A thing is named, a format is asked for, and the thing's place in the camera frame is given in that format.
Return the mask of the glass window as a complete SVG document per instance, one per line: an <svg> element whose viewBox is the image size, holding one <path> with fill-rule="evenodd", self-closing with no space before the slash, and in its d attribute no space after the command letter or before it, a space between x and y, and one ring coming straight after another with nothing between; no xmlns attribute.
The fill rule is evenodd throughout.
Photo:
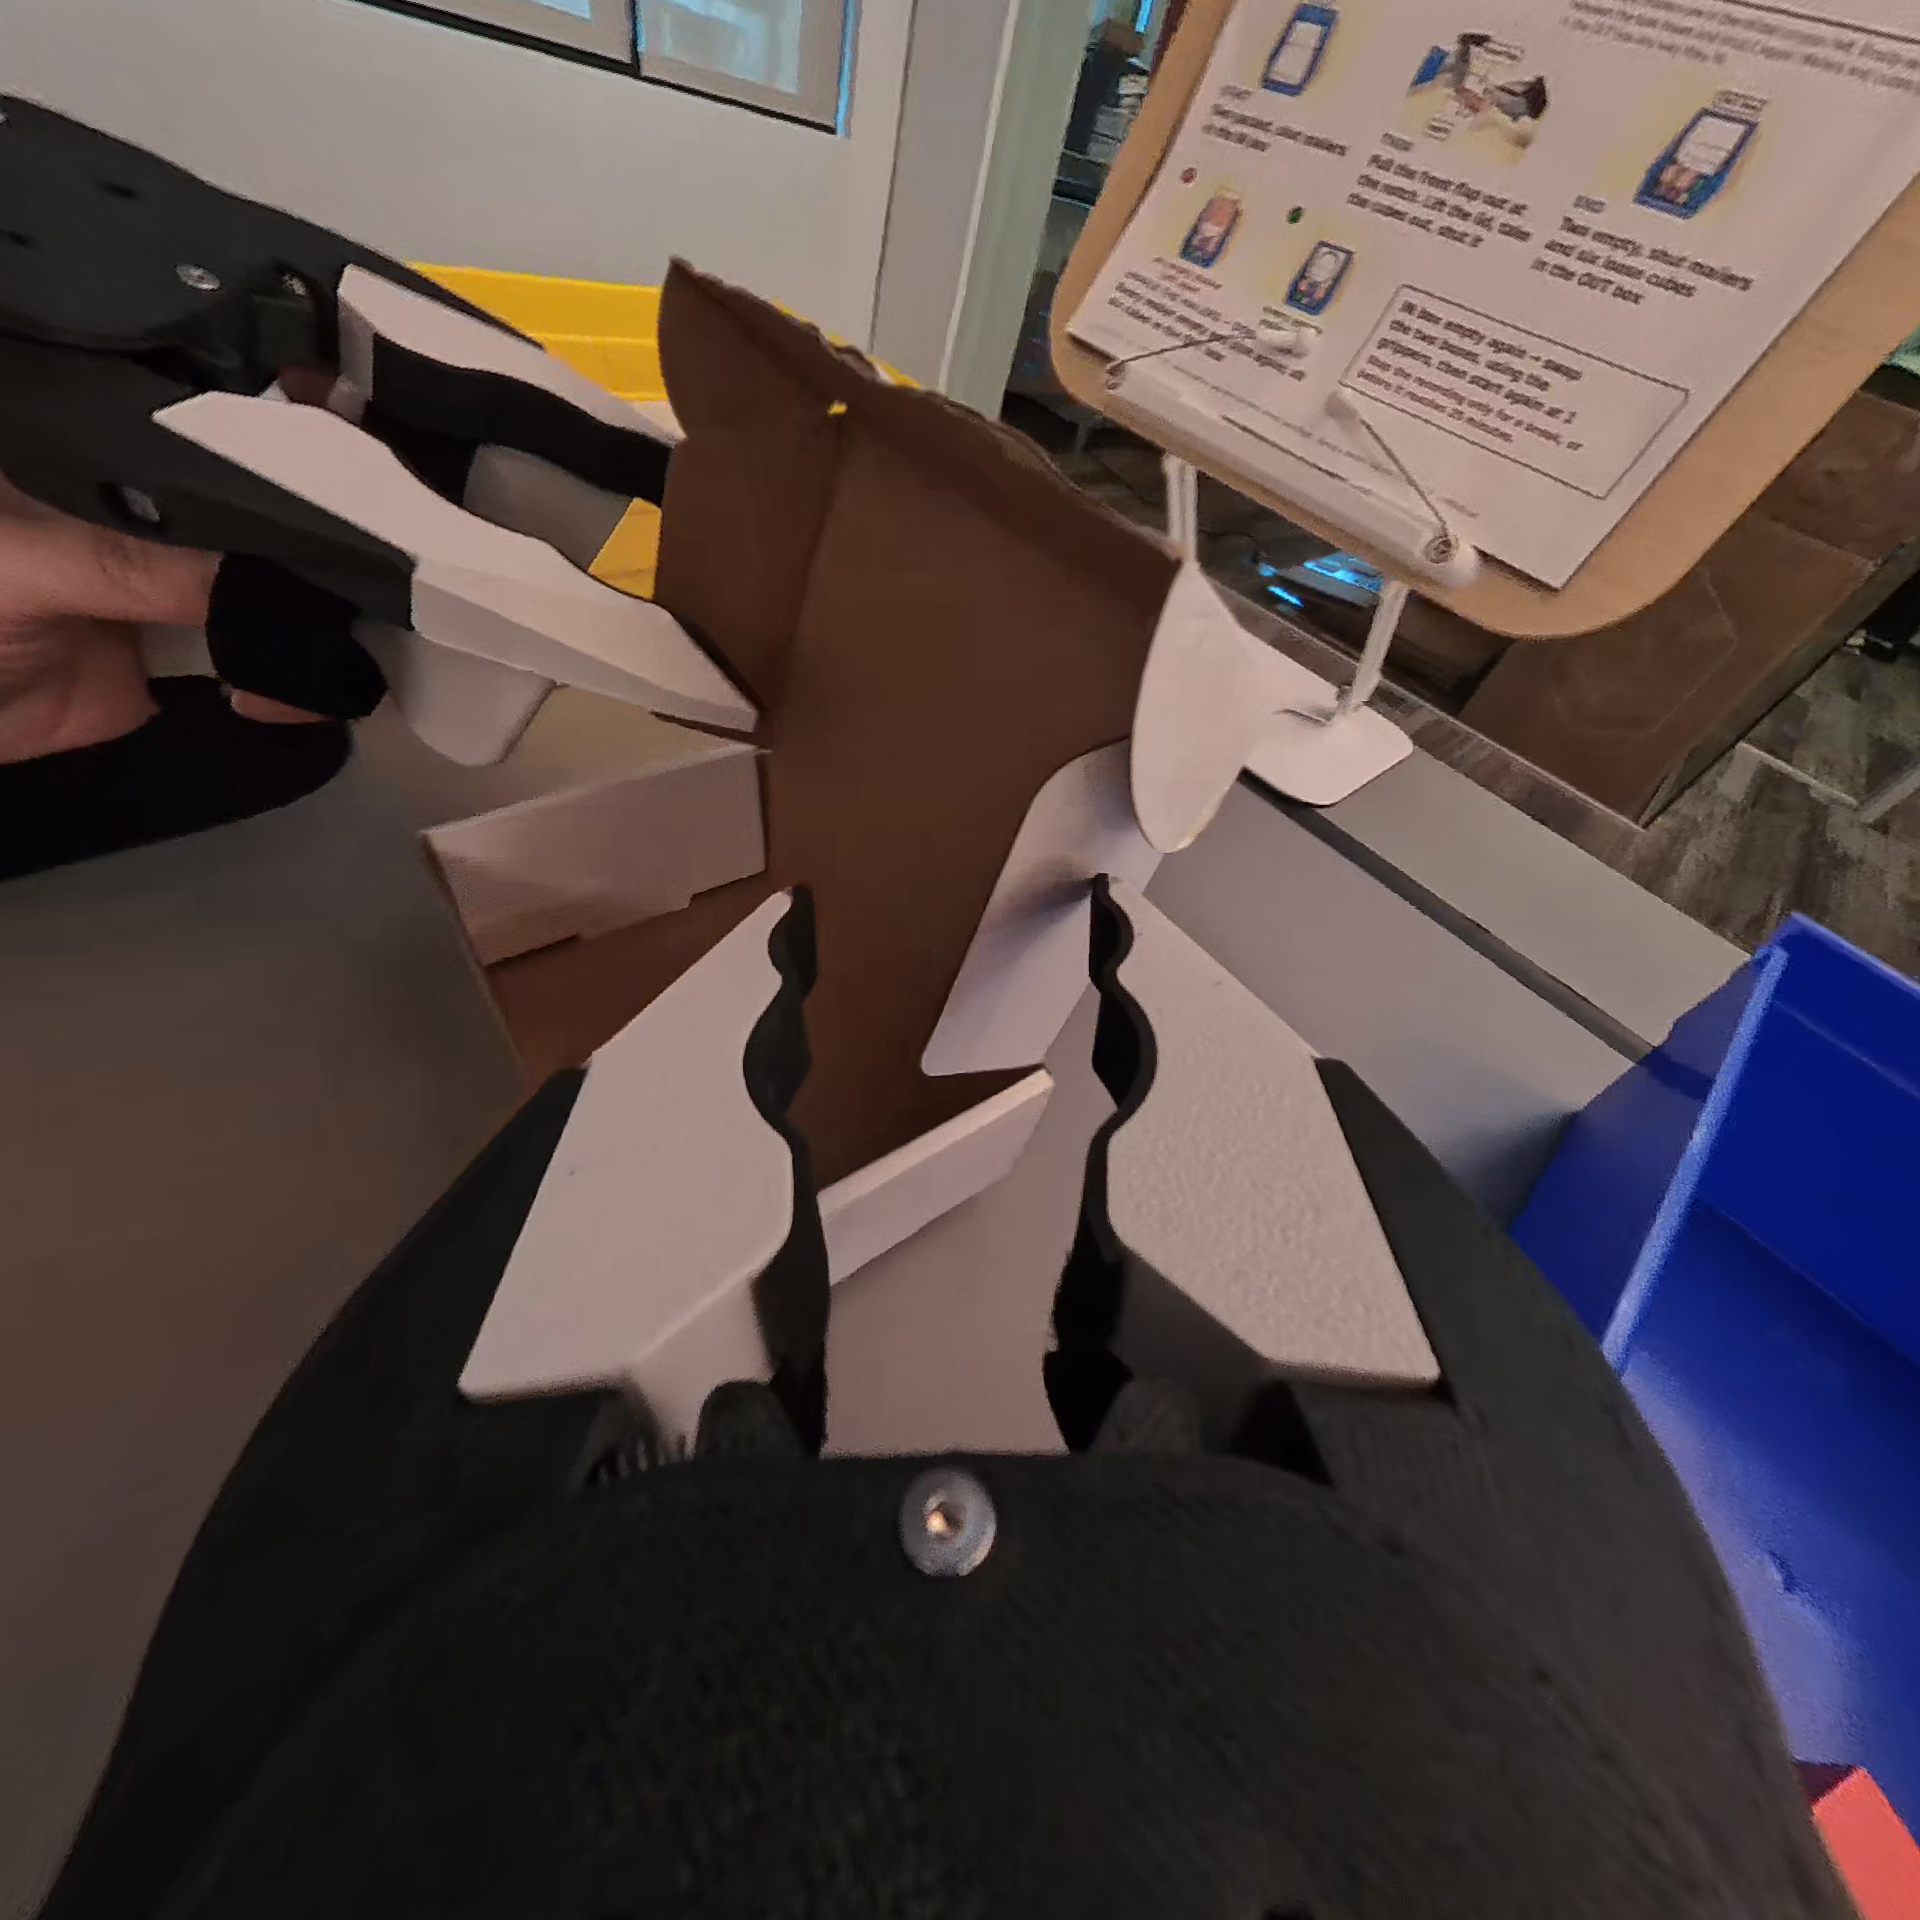
<svg viewBox="0 0 1920 1920"><path fill-rule="evenodd" d="M374 11L841 132L849 1L371 1Z"/></svg>

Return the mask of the blue plastic bin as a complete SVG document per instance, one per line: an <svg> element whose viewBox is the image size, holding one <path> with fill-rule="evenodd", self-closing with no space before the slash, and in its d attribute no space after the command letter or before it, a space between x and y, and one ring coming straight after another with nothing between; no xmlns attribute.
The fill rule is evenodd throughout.
<svg viewBox="0 0 1920 1920"><path fill-rule="evenodd" d="M1728 1574L1791 1752L1918 1814L1918 987L1787 918L1510 1222Z"/></svg>

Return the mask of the white cardboard mailer box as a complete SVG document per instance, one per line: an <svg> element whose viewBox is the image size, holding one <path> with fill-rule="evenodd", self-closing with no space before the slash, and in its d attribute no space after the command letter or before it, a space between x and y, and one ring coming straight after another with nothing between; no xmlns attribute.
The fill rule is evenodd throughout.
<svg viewBox="0 0 1920 1920"><path fill-rule="evenodd" d="M760 864L696 847L701 758L567 798L686 902L489 983L535 1081L583 1064L768 894L806 885L818 983L792 1118L843 1278L993 1185L1088 991L1099 875L1144 885L1247 747L1256 644L1206 579L1014 430L675 263L658 360L679 421L651 606L758 708Z"/></svg>

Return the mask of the red cube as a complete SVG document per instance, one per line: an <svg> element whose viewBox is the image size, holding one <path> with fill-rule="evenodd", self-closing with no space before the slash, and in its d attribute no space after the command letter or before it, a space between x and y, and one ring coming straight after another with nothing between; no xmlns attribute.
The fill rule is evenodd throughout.
<svg viewBox="0 0 1920 1920"><path fill-rule="evenodd" d="M1815 1825L1861 1918L1918 1918L1918 1845L1874 1776L1795 1761Z"/></svg>

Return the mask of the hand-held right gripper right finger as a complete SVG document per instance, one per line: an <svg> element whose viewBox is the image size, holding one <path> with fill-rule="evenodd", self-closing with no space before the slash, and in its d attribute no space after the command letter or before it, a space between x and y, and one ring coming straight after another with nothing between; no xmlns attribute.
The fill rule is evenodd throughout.
<svg viewBox="0 0 1920 1920"><path fill-rule="evenodd" d="M1088 901L1088 1140L1042 1383L1069 1448L1127 1399L1202 1448L1280 1443L1303 1387L1429 1397L1441 1364L1323 1057L1127 879Z"/></svg>

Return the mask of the person's left hand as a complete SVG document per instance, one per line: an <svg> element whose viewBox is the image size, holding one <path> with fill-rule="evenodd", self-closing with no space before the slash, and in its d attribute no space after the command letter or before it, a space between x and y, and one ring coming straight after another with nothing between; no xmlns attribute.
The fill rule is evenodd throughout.
<svg viewBox="0 0 1920 1920"><path fill-rule="evenodd" d="M2 481L7 793L301 795L346 765L352 733L335 721L153 678L143 632L198 629L215 568L213 555L70 518Z"/></svg>

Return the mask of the yellow plastic bin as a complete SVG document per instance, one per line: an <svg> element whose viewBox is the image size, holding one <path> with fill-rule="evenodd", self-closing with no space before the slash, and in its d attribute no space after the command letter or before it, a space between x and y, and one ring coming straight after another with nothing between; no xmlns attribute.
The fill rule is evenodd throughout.
<svg viewBox="0 0 1920 1920"><path fill-rule="evenodd" d="M857 430L864 379L901 374L787 308L683 271L670 287L427 267L401 284L546 347L661 422L663 505L630 502L602 543L551 543L671 614L758 688L774 686ZM815 341L849 366L835 372Z"/></svg>

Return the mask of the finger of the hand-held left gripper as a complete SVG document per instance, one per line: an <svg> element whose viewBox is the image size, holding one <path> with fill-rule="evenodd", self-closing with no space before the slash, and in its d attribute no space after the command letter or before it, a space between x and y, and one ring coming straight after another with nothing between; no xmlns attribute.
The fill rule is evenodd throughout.
<svg viewBox="0 0 1920 1920"><path fill-rule="evenodd" d="M758 710L680 624L551 543L470 517L331 411L202 392L153 425L160 505L222 555L207 654L243 708L366 716L503 761L553 688L747 735Z"/></svg>
<svg viewBox="0 0 1920 1920"><path fill-rule="evenodd" d="M489 318L350 267L337 347L359 425L479 521L602 543L634 500L665 502L661 422Z"/></svg>

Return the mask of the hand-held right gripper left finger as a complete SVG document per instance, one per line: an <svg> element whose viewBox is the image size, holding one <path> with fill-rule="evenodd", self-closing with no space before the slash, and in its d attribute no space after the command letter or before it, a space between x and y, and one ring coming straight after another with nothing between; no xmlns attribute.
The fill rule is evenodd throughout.
<svg viewBox="0 0 1920 1920"><path fill-rule="evenodd" d="M825 1229L787 1120L815 971L809 889L781 889L590 1055L459 1373L469 1400L606 1390L675 1455L717 1384L821 1373Z"/></svg>

